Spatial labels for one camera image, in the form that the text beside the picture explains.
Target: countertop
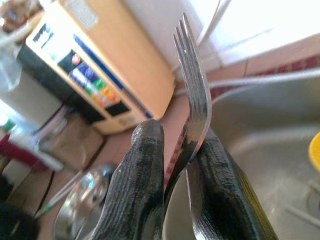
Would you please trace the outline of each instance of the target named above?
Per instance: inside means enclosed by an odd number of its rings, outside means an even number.
[[[178,139],[181,135],[183,127],[189,116],[189,104],[186,96],[174,97],[169,107],[160,120],[160,124],[164,130],[164,171],[168,167],[171,157],[175,151]],[[131,135],[134,128],[128,129],[122,133],[109,135],[106,142],[96,159],[92,163],[91,168],[103,163],[113,163],[118,165],[131,146]],[[22,182],[22,184],[11,195],[12,198],[25,199],[22,209],[33,215],[43,197],[49,183],[52,171],[32,172]],[[45,203],[55,195],[55,193],[63,187],[73,176],[74,172],[64,169],[55,174],[51,188],[45,199]],[[38,240],[52,239],[52,228],[56,215],[64,202],[61,200],[46,215],[39,219],[39,235]]]

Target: fork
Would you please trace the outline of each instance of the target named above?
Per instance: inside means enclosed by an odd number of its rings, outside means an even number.
[[[174,186],[181,173],[193,162],[199,151],[211,122],[211,95],[208,80],[199,61],[196,41],[186,14],[179,21],[173,35],[187,88],[190,116],[183,133],[182,152],[179,155],[164,192],[164,213],[166,213]]]

